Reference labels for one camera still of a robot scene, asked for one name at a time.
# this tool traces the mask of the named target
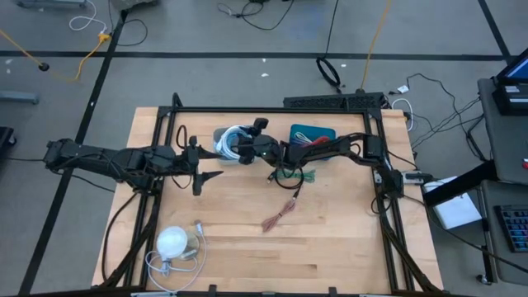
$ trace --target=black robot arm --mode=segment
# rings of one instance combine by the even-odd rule
[[[390,166],[384,142],[379,136],[358,132],[320,144],[299,146],[277,142],[271,136],[262,134],[262,129],[266,127],[267,119],[259,118],[252,127],[245,128],[247,132],[252,132],[249,133],[251,137],[238,136],[239,145],[236,147],[241,156],[240,163],[249,164],[255,157],[259,157],[272,167],[293,171],[312,161],[336,156],[347,157],[361,166],[374,168],[381,177],[380,183],[376,183],[379,193],[392,198],[403,197],[402,173]]]
[[[189,144],[180,155],[176,155],[170,146],[165,145],[113,150],[61,139],[48,143],[44,162],[52,172],[79,168],[112,177],[118,182],[126,182],[134,191],[149,194],[154,178],[187,175],[193,177],[193,194],[198,196],[201,186],[207,180],[222,173],[198,173],[199,160],[219,157],[221,156],[196,145],[195,136],[189,138]]]

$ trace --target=gray floor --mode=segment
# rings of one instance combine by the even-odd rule
[[[224,1],[239,10],[240,0]],[[513,54],[528,46],[528,2],[487,0],[497,25]],[[95,0],[99,19],[108,22],[106,0]],[[297,0],[290,14],[274,31],[258,31],[242,20],[216,9],[216,2],[160,0],[158,7],[130,13],[149,28],[141,45],[118,51],[165,52],[321,52],[324,51],[333,0]],[[278,19],[287,3],[271,1],[254,18],[263,26]],[[330,52],[368,51],[384,0],[341,1]],[[88,51],[97,42],[99,24],[72,32],[69,18],[84,12],[76,7],[46,6],[21,9],[11,1],[0,2],[0,28],[28,50]],[[133,42],[142,28],[130,24],[121,42]],[[1,50],[14,50],[0,39]],[[381,54],[500,54],[488,23],[476,0],[400,0],[393,3],[375,53]],[[42,58],[53,69],[74,75],[79,59]],[[38,71],[28,59],[0,57],[0,89],[38,92],[37,106],[0,102],[0,125],[16,129],[18,144],[12,156],[41,158],[48,140],[74,138],[102,59],[89,59],[81,82],[67,83]],[[365,61],[333,60],[346,84],[345,92],[359,87]],[[456,105],[477,97],[477,79],[497,74],[503,62],[446,62],[374,60],[365,89],[388,92],[420,72],[444,82],[457,96]],[[284,97],[332,94],[312,59],[130,59],[114,58],[102,87],[85,144],[122,148],[126,144],[134,109],[170,102],[178,92],[186,106],[281,106]],[[452,113],[450,98],[433,82],[411,81],[407,98],[414,111],[433,124]],[[478,116],[479,104],[464,113],[465,120]],[[427,132],[418,120],[411,139]],[[489,144],[483,125],[475,135],[485,153]],[[479,164],[464,143],[460,129],[438,134],[417,148],[417,164],[435,177],[461,174]],[[79,172],[103,186],[104,177]],[[16,294],[50,208],[59,177],[39,163],[4,162],[0,171],[0,295]],[[72,180],[59,213],[50,244],[33,286],[34,293],[87,288],[101,245],[111,194]],[[481,243],[477,225],[457,230]],[[526,288],[498,283],[480,285],[474,277],[483,272],[480,254],[433,229],[436,253],[445,288],[463,295],[523,295]]]

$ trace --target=white paper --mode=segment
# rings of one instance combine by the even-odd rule
[[[426,192],[429,192],[455,178],[449,177],[439,181],[431,181],[423,186]],[[435,206],[433,209],[445,229],[452,229],[482,219],[482,216],[467,193],[456,196],[451,200]]]

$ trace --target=wooden table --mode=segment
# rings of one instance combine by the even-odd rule
[[[157,110],[150,107],[136,110],[128,147],[150,145]],[[269,119],[263,134],[278,140],[288,139],[292,124],[330,127],[338,135],[364,131],[360,115],[329,114],[185,112],[177,114],[176,126],[186,125],[189,135],[197,135],[198,143],[212,151],[215,129],[251,125],[256,117]],[[402,112],[383,111],[383,117],[389,150],[413,160]],[[172,146],[177,153],[180,151],[174,140]],[[396,158],[391,162],[397,169],[412,169]],[[200,219],[208,243],[204,269],[187,290],[208,290],[209,285],[214,284],[218,291],[237,292],[327,293],[328,287],[335,286],[342,294],[390,293],[380,221],[370,212],[370,202],[375,195],[370,168],[335,157],[310,163],[304,169],[316,169],[315,183],[303,185],[296,209],[269,233],[262,233],[260,223],[276,215],[293,191],[282,189],[274,182],[267,184],[272,167],[262,160],[250,166],[222,166],[217,160],[200,161],[202,172],[224,170],[224,173],[206,182],[201,196],[197,197],[192,195],[190,188],[180,190],[170,179],[166,180],[157,232],[172,225],[194,231],[193,221]],[[188,177],[177,180],[186,184]],[[405,193],[422,198],[417,186],[406,186]],[[117,186],[110,218],[130,196],[131,189],[127,185]],[[130,247],[138,203],[136,199],[127,207],[111,230],[107,274]],[[409,253],[431,282],[442,288],[425,210],[410,200],[400,200],[399,204]],[[132,284],[139,283],[143,255],[142,251],[137,256]],[[394,255],[398,276],[402,276],[401,261],[396,252]],[[178,289],[193,273],[172,272],[168,278],[156,272],[154,275],[160,284]],[[403,277],[398,281],[400,288],[404,288]],[[93,277],[93,284],[99,283],[101,255]],[[149,282],[147,289],[157,288]]]

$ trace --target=brown string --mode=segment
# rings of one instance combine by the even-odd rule
[[[266,219],[262,222],[262,232],[266,233],[273,229],[277,223],[279,222],[279,219],[282,218],[283,215],[288,214],[289,212],[293,211],[295,209],[295,202],[297,201],[296,198],[292,198],[290,201],[286,202],[284,204],[284,207],[279,212],[279,214],[270,217],[269,219]]]

